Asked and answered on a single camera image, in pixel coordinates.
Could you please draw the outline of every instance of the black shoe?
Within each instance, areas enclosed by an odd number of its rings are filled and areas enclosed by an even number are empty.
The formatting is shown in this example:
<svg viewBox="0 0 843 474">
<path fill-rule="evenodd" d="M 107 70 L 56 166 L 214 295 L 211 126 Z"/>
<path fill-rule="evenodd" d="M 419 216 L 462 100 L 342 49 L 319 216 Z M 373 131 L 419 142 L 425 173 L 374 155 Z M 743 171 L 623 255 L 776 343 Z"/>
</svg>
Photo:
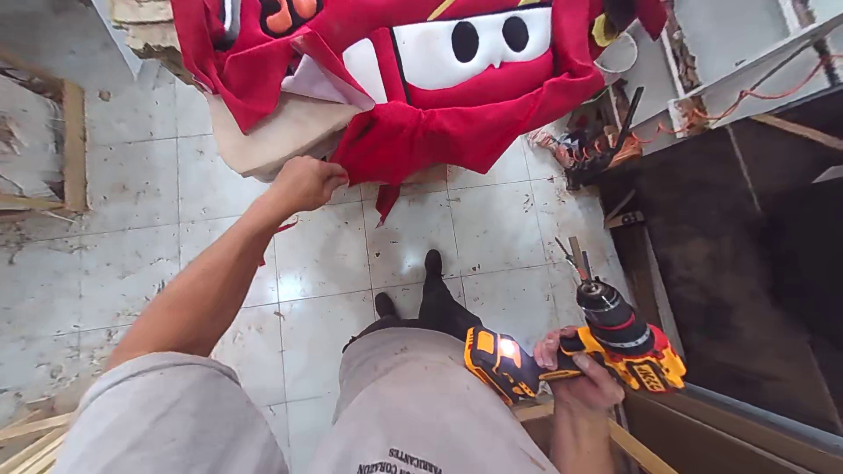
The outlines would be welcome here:
<svg viewBox="0 0 843 474">
<path fill-rule="evenodd" d="M 424 269 L 427 272 L 427 278 L 442 277 L 442 254 L 439 250 L 427 251 L 427 256 L 424 257 Z"/>
<path fill-rule="evenodd" d="M 374 296 L 374 310 L 378 313 L 379 318 L 386 316 L 398 317 L 398 311 L 395 310 L 395 303 L 392 298 L 386 293 L 378 293 Z"/>
</svg>

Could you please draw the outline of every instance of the person's right hand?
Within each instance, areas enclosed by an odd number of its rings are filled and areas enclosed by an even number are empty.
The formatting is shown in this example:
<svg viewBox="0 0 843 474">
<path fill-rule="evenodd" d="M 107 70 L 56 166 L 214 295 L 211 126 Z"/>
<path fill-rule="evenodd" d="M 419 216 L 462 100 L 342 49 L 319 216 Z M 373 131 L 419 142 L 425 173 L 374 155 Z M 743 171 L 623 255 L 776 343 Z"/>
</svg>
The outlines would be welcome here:
<svg viewBox="0 0 843 474">
<path fill-rule="evenodd" d="M 284 164 L 254 207 L 267 225 L 277 227 L 295 213 L 324 206 L 334 190 L 347 183 L 348 173 L 342 166 L 297 156 Z"/>
<path fill-rule="evenodd" d="M 575 326 L 548 332 L 544 339 L 535 344 L 533 357 L 536 363 L 545 369 L 556 369 L 559 337 L 573 337 L 576 332 Z M 605 367 L 586 353 L 574 354 L 573 359 L 583 376 L 548 382 L 556 402 L 566 403 L 578 410 L 605 412 L 623 401 L 624 389 Z"/>
</svg>

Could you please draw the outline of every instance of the red fabric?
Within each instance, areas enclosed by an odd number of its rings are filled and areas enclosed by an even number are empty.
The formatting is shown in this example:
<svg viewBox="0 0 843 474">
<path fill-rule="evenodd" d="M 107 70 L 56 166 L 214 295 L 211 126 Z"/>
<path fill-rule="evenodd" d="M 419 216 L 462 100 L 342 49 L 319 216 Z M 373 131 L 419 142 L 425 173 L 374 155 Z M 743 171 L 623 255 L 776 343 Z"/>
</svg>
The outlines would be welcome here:
<svg viewBox="0 0 843 474">
<path fill-rule="evenodd" d="M 657 39 L 668 22 L 668 11 L 664 9 L 662 0 L 634 1 L 636 16 L 641 19 L 641 24 L 650 37 Z"/>
<path fill-rule="evenodd" d="M 407 84 L 407 88 L 410 103 L 419 109 L 476 107 L 515 100 L 541 87 L 550 78 L 553 78 L 553 52 L 547 51 L 533 61 L 489 66 L 473 78 L 447 89 L 426 90 L 412 84 Z"/>
<path fill-rule="evenodd" d="M 658 0 L 629 1 L 647 15 L 642 22 L 651 34 L 663 24 Z M 341 55 L 357 41 L 371 39 L 390 102 L 355 116 L 334 153 L 332 160 L 348 170 L 351 184 L 398 185 L 435 163 L 486 173 L 519 134 L 564 116 L 604 86 L 593 64 L 599 52 L 590 35 L 590 25 L 603 9 L 601 0 L 554 0 L 552 55 L 504 63 L 449 89 L 408 87 L 408 105 L 389 27 L 427 21 L 441 2 L 323 0 L 324 8 L 304 26 L 272 38 L 260 29 L 259 0 L 242 0 L 239 35 L 228 51 L 214 51 L 212 45 L 222 31 L 219 0 L 174 0 L 172 5 L 185 66 L 220 95 L 243 132 L 275 110 L 287 66 L 301 54 L 362 92 Z M 456 0 L 437 19 L 517 5 L 518 0 Z"/>
<path fill-rule="evenodd" d="M 374 202 L 375 210 L 380 213 L 380 222 L 375 226 L 376 228 L 384 225 L 386 216 L 392 210 L 392 207 L 400 196 L 401 185 L 380 185 L 380 188 L 378 188 L 378 200 Z"/>
</svg>

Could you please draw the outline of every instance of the drill chuck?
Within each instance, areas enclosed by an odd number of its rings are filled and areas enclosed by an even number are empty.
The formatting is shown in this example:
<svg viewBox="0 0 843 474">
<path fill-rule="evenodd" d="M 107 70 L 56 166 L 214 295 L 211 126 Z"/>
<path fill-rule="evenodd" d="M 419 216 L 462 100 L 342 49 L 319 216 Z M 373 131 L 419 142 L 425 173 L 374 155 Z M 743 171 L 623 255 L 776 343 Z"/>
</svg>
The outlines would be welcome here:
<svg viewBox="0 0 843 474">
<path fill-rule="evenodd" d="M 617 289 L 600 281 L 583 282 L 577 288 L 577 304 L 585 313 L 591 333 L 607 350 L 621 356 L 649 353 L 655 343 L 650 327 Z"/>
</svg>

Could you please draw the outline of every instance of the person's left hand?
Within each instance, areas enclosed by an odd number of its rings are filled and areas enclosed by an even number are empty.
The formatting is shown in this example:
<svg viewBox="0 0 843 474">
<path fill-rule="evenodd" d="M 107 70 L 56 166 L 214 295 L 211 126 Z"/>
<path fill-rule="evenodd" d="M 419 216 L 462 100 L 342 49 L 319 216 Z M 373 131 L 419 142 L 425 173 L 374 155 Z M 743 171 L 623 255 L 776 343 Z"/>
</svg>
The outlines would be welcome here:
<svg viewBox="0 0 843 474">
<path fill-rule="evenodd" d="M 573 337 L 576 332 L 575 326 L 548 332 L 544 339 L 535 344 L 535 362 L 540 367 L 555 370 L 558 364 L 556 351 L 559 350 L 559 337 Z M 582 376 L 548 382 L 557 403 L 564 403 L 577 412 L 601 414 L 623 401 L 624 389 L 605 367 L 586 353 L 574 354 L 573 359 L 583 372 Z"/>
</svg>

